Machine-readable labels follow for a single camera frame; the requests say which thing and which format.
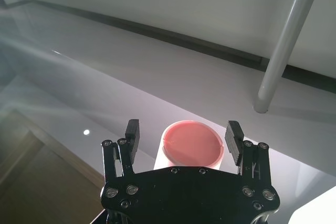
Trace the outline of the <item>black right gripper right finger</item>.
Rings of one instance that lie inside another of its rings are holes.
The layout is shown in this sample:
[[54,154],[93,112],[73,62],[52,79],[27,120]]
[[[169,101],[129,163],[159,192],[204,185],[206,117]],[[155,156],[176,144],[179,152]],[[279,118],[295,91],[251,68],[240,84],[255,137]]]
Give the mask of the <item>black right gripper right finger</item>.
[[244,139],[244,133],[237,121],[228,121],[225,142],[231,153],[238,175],[248,183],[270,185],[269,145],[253,144]]

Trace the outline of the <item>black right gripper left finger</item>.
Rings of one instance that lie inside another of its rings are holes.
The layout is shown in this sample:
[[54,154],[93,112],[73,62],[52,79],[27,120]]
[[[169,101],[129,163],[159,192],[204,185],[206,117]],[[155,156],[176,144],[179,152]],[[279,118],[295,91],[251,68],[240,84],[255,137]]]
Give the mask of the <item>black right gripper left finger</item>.
[[125,131],[125,137],[116,142],[104,140],[101,143],[103,154],[104,182],[107,184],[117,178],[115,161],[119,160],[122,176],[134,174],[133,164],[140,139],[139,119],[130,119]]

